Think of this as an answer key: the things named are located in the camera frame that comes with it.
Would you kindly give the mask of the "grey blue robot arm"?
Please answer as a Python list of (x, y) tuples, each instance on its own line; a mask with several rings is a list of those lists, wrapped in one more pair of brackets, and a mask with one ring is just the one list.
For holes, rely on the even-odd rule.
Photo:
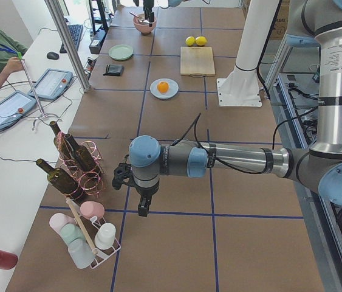
[(294, 1), (289, 33), (320, 47), (317, 136), (307, 148), (247, 148), (180, 137), (162, 145), (143, 135), (133, 139), (114, 170), (112, 186), (135, 188), (138, 213), (147, 216), (162, 175), (203, 177), (208, 169), (275, 174), (302, 184), (322, 199), (342, 206), (342, 1)]

